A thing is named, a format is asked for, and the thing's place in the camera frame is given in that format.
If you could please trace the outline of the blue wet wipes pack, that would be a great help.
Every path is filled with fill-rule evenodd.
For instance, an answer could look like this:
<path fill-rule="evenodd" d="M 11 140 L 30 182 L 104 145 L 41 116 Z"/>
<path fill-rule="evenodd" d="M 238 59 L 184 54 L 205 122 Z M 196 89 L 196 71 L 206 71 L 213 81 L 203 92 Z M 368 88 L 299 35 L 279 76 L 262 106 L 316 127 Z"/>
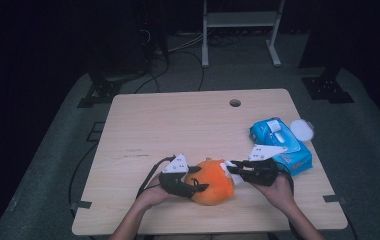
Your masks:
<path fill-rule="evenodd" d="M 313 167 L 312 153 L 305 142 L 298 140 L 280 118 L 256 122 L 249 132 L 250 139 L 258 145 L 282 146 L 287 150 L 273 159 L 287 167 L 292 176 Z"/>

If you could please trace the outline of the white metal stand frame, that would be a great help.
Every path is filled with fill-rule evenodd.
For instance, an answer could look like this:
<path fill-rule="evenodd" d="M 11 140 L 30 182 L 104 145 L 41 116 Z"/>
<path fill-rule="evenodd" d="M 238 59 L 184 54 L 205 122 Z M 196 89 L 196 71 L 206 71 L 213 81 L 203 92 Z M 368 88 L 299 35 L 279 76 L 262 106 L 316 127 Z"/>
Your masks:
<path fill-rule="evenodd" d="M 201 65 L 209 66 L 209 47 L 208 47 L 208 30 L 214 28 L 245 28 L 245 27 L 271 27 L 272 33 L 266 40 L 266 46 L 269 51 L 272 63 L 275 67 L 281 66 L 281 61 L 275 48 L 283 9 L 286 0 L 279 0 L 278 7 L 275 11 L 260 12 L 209 12 L 207 10 L 208 1 L 203 3 L 203 21 L 202 21 L 202 46 L 201 46 Z"/>

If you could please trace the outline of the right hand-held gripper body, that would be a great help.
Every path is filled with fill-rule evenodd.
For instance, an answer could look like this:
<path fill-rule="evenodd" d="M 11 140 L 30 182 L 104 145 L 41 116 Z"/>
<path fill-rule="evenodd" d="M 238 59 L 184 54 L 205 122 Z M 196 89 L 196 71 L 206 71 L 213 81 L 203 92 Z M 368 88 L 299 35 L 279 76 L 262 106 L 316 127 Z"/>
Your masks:
<path fill-rule="evenodd" d="M 282 146 L 256 144 L 247 160 L 242 162 L 241 177 L 248 183 L 271 186 L 280 174 L 289 176 L 286 166 L 273 159 L 287 150 Z"/>

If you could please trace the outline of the black stand base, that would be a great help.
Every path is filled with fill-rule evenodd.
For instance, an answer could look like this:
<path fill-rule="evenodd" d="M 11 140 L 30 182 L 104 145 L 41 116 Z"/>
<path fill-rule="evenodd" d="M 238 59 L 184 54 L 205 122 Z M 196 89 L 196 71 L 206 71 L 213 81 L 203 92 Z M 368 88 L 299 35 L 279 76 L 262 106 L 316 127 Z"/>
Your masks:
<path fill-rule="evenodd" d="M 86 95 L 79 101 L 78 108 L 91 108 L 95 104 L 111 103 L 125 83 L 137 80 L 145 74 L 145 71 L 90 72 L 91 86 Z"/>
<path fill-rule="evenodd" d="M 336 80 L 340 70 L 339 65 L 327 66 L 319 76 L 303 77 L 302 82 L 310 97 L 313 100 L 327 100 L 332 104 L 353 103 L 353 98 Z"/>

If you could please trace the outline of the person's left hand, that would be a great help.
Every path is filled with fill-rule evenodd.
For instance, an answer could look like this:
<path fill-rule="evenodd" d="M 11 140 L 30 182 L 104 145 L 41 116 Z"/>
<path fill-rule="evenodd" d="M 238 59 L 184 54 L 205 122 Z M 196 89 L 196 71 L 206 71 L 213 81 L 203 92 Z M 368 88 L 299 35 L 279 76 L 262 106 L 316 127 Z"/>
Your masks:
<path fill-rule="evenodd" d="M 160 185 L 159 176 L 156 175 L 135 200 L 135 205 L 143 210 L 176 198 L 176 195 L 166 192 Z"/>

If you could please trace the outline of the white wet wipe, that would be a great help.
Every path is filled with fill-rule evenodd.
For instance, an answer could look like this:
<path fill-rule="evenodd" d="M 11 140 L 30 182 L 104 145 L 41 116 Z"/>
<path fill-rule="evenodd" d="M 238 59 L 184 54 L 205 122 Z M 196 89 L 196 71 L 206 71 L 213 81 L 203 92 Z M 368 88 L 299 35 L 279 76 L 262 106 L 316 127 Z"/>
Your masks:
<path fill-rule="evenodd" d="M 231 170 L 236 168 L 237 165 L 231 161 L 224 161 L 220 164 L 224 175 L 230 179 L 234 185 L 239 185 L 244 182 L 243 178 L 238 173 L 232 173 Z"/>

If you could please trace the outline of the clear round plastic lid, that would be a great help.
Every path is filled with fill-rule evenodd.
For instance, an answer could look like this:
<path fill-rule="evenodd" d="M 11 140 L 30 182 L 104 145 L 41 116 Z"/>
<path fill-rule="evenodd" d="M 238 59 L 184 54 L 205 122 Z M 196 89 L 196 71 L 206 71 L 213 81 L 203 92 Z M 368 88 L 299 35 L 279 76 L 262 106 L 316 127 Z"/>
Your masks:
<path fill-rule="evenodd" d="M 290 130 L 302 142 L 311 141 L 315 135 L 314 126 L 303 119 L 294 120 L 290 124 Z"/>

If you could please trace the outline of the person's right hand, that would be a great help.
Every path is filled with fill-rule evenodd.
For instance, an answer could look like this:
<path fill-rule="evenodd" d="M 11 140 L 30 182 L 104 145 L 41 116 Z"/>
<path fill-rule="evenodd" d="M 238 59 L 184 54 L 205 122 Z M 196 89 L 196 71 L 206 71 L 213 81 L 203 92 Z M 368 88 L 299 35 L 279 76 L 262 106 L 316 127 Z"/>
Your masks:
<path fill-rule="evenodd" d="M 271 186 L 254 183 L 252 183 L 252 186 L 260 191 L 267 201 L 280 211 L 285 211 L 295 204 L 290 183 L 283 174 L 278 175 Z"/>

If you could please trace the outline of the orange plush toy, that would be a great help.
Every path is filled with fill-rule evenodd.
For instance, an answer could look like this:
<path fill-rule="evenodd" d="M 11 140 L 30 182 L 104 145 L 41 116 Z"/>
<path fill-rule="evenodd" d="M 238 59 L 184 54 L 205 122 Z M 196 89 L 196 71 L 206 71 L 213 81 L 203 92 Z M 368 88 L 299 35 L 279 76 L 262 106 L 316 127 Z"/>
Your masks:
<path fill-rule="evenodd" d="M 191 200 L 194 202 L 213 206 L 221 204 L 234 196 L 234 184 L 231 175 L 227 173 L 224 160 L 207 158 L 198 164 L 201 168 L 196 173 L 189 173 L 184 181 L 189 185 L 208 184 L 202 192 L 196 192 Z"/>

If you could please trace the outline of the black floor tape outline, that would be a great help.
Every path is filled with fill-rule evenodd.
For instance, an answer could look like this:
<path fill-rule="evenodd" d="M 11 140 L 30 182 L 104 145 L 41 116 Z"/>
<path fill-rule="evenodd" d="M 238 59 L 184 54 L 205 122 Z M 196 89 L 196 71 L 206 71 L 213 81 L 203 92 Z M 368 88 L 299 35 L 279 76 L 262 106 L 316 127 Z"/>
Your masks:
<path fill-rule="evenodd" d="M 104 121 L 96 121 L 93 123 L 91 130 L 89 131 L 86 141 L 87 142 L 99 142 L 105 126 Z"/>

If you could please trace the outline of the grey tape strip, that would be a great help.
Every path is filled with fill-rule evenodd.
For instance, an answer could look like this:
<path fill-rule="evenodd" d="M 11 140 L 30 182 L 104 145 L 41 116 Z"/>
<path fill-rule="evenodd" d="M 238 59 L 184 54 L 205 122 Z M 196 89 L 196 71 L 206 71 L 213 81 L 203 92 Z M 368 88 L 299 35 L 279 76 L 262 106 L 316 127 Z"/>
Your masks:
<path fill-rule="evenodd" d="M 69 206 L 71 210 L 78 210 L 79 208 L 84 208 L 84 209 L 90 209 L 92 203 L 89 201 L 78 201 L 78 202 L 72 202 Z"/>
<path fill-rule="evenodd" d="M 347 200 L 344 197 L 338 195 L 324 195 L 323 199 L 326 203 L 338 202 L 341 205 L 346 205 Z"/>

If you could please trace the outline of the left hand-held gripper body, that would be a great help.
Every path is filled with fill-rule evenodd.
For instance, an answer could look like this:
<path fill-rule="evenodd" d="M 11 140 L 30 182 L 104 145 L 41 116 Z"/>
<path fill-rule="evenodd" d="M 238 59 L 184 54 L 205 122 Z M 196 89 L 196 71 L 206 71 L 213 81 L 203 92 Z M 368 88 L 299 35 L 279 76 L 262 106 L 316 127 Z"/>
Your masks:
<path fill-rule="evenodd" d="M 195 188 L 182 181 L 189 172 L 186 158 L 183 154 L 175 156 L 173 160 L 162 169 L 159 175 L 161 187 L 169 194 L 191 198 L 195 193 Z"/>

